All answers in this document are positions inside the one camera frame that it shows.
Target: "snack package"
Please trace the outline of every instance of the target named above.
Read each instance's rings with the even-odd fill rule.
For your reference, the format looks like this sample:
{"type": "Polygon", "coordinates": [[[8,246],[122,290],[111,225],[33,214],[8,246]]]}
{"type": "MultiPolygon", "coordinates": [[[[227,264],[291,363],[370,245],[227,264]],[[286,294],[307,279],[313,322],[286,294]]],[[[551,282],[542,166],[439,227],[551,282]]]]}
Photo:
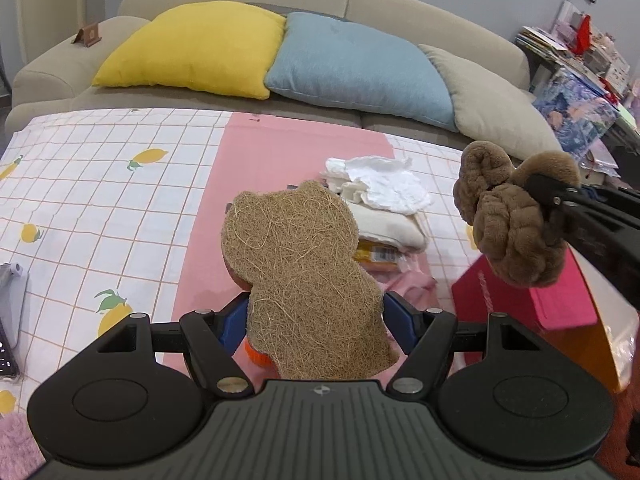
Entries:
{"type": "Polygon", "coordinates": [[[394,272],[401,257],[402,253],[395,247],[360,240],[353,259],[368,272],[394,272]]]}

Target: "bed sheet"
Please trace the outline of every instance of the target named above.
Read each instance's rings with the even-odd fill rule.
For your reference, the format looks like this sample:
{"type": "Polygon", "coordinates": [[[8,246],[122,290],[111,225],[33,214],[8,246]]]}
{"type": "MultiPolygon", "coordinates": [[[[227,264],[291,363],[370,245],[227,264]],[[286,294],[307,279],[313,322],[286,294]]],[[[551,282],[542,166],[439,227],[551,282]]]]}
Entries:
{"type": "MultiPolygon", "coordinates": [[[[372,154],[410,156],[431,193],[433,205],[418,214],[431,238],[423,257],[438,280],[440,306],[453,311],[450,284],[479,255],[453,204],[457,150],[212,110],[34,119],[0,160],[0,260],[30,273],[17,348],[24,375],[0,390],[24,410],[42,381],[130,312],[167,322],[194,308],[224,307],[239,291],[220,253],[225,204],[244,189],[318,178],[329,156],[372,154]]],[[[264,378],[242,347],[235,358],[252,378],[264,378]]],[[[158,360],[180,368],[179,356],[158,360]]]]}

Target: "logo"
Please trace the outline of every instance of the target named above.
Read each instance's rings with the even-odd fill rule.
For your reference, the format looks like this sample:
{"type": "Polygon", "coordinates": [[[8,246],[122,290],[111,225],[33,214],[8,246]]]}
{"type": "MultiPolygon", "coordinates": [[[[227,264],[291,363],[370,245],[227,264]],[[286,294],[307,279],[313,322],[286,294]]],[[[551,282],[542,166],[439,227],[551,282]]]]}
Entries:
{"type": "Polygon", "coordinates": [[[319,396],[325,396],[326,394],[331,392],[331,388],[329,388],[328,386],[325,386],[324,384],[322,386],[316,386],[313,389],[313,393],[318,394],[319,396]]]}
{"type": "Polygon", "coordinates": [[[484,272],[478,272],[478,281],[480,282],[480,288],[482,288],[482,296],[484,297],[484,306],[486,311],[491,314],[494,311],[494,304],[491,301],[491,295],[489,294],[489,287],[486,286],[486,278],[484,272]]]}

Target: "red decoration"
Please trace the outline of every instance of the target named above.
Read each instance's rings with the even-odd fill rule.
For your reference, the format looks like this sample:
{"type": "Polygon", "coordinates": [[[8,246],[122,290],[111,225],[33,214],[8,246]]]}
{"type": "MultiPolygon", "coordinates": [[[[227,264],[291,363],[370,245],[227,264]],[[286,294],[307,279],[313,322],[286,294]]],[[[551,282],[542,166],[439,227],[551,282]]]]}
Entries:
{"type": "Polygon", "coordinates": [[[582,56],[587,49],[591,46],[591,16],[585,15],[580,28],[575,37],[575,46],[572,52],[576,56],[582,56]]]}
{"type": "Polygon", "coordinates": [[[612,105],[617,106],[620,100],[616,96],[615,90],[613,89],[613,86],[611,86],[611,83],[609,83],[609,81],[607,81],[603,77],[600,78],[600,82],[604,86],[604,89],[607,91],[607,93],[604,94],[604,98],[612,105]]]}

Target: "coconut fiber sponge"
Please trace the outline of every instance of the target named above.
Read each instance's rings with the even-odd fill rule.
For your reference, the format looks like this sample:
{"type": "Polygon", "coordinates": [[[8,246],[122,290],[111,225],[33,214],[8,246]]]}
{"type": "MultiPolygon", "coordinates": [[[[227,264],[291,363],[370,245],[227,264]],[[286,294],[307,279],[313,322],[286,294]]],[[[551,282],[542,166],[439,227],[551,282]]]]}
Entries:
{"type": "Polygon", "coordinates": [[[478,249],[498,277],[516,286],[553,285],[564,267],[567,245],[558,225],[524,190],[534,173],[580,186],[578,167],[568,153],[539,153],[516,169],[500,146],[481,140],[462,153],[453,188],[478,249]]]}
{"type": "Polygon", "coordinates": [[[317,182],[243,192],[229,208],[222,253],[252,285],[249,343],[283,379],[364,379],[396,361],[382,292],[354,261],[357,245],[349,208],[317,182]]]}

